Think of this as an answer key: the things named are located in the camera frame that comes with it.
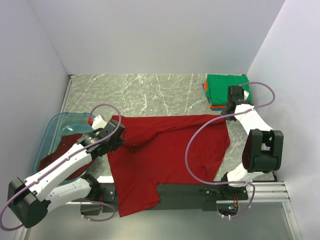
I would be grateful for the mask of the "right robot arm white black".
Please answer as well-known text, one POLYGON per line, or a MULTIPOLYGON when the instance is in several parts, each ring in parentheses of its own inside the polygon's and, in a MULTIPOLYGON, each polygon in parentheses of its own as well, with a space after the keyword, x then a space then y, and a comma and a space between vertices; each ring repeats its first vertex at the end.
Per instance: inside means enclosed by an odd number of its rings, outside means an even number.
POLYGON ((280 169, 284 134, 265 123, 241 85, 228 87, 227 102, 221 115, 227 120, 240 122, 247 133, 241 163, 221 178, 226 183, 219 187, 219 193, 222 198, 230 200, 237 194, 237 188, 280 169))

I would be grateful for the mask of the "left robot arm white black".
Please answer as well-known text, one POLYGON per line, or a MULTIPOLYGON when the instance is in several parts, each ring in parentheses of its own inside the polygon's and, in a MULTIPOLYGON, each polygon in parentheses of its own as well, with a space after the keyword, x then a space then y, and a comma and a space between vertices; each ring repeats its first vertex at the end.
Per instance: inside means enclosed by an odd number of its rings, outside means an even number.
POLYGON ((57 158, 46 167, 24 180, 17 177, 9 183, 6 206, 23 227, 37 225, 49 212, 73 200, 102 203, 101 183, 85 171, 95 159, 122 146, 125 126, 115 119, 96 120, 93 131, 64 136, 66 148, 59 147, 59 153, 54 154, 57 158))

